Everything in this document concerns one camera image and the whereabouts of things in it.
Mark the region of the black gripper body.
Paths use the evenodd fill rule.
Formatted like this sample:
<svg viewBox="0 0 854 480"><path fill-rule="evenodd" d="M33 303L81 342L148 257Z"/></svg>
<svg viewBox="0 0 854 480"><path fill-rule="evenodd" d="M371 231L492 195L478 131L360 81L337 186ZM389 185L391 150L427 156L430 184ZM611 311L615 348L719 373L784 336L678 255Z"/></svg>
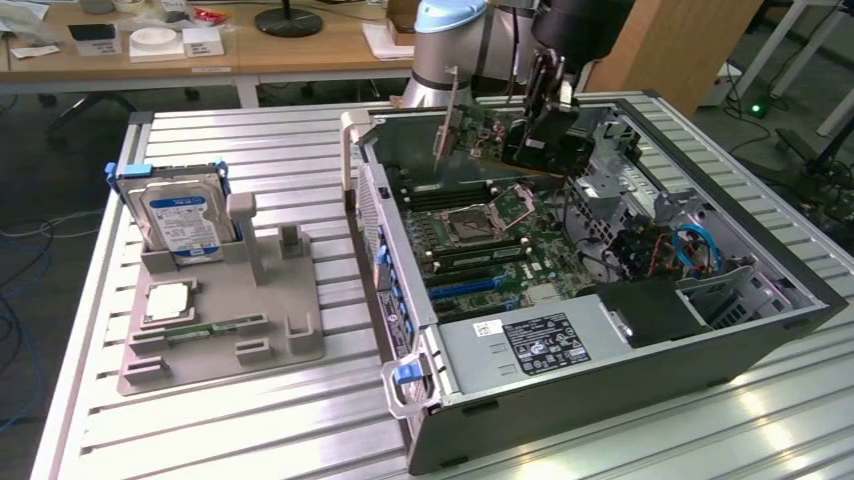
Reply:
<svg viewBox="0 0 854 480"><path fill-rule="evenodd" d="M631 10L631 0L540 1L532 36L568 63L588 63L610 54Z"/></svg>

